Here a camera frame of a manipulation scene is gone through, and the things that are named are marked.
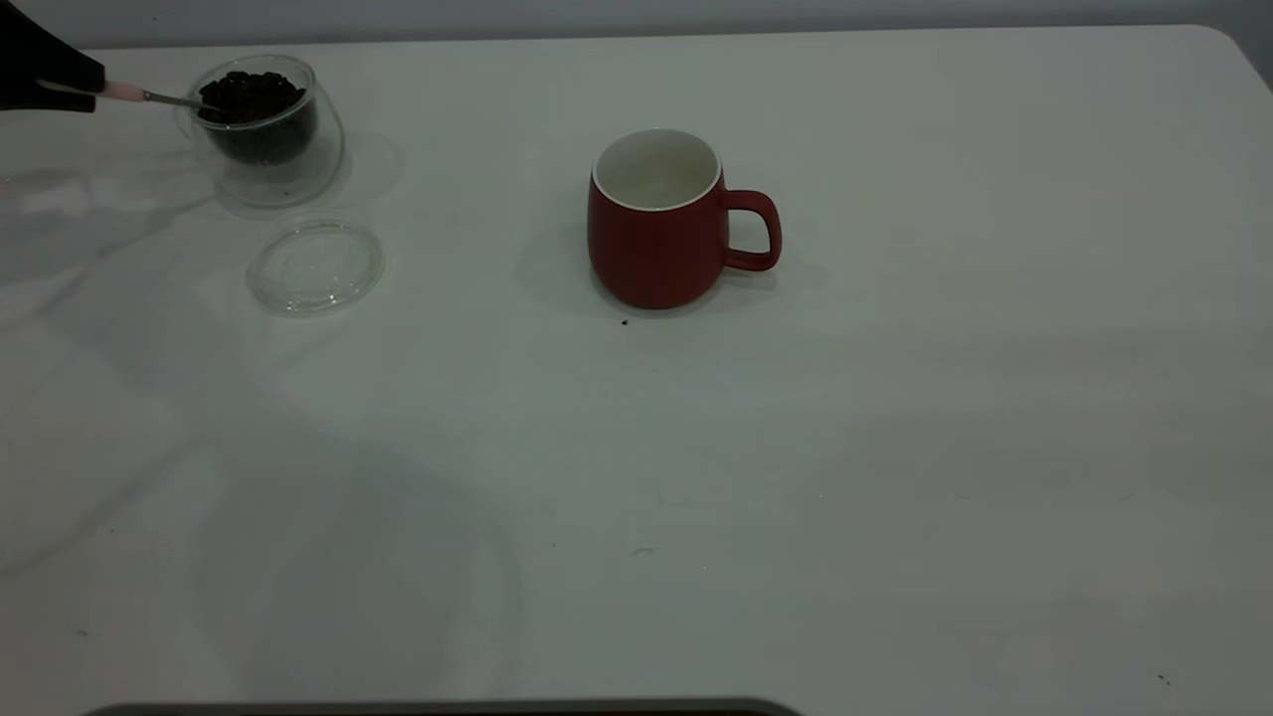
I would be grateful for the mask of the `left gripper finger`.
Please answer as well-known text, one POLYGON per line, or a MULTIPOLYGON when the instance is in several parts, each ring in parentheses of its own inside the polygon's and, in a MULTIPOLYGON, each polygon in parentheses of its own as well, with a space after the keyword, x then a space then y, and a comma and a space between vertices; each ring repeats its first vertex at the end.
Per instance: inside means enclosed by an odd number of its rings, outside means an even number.
POLYGON ((95 96, 39 87, 32 79, 3 79, 1 110, 62 110, 95 112, 95 96))
POLYGON ((28 18, 11 1, 1 1, 1 73, 4 79, 48 82, 98 93, 104 66, 28 18))

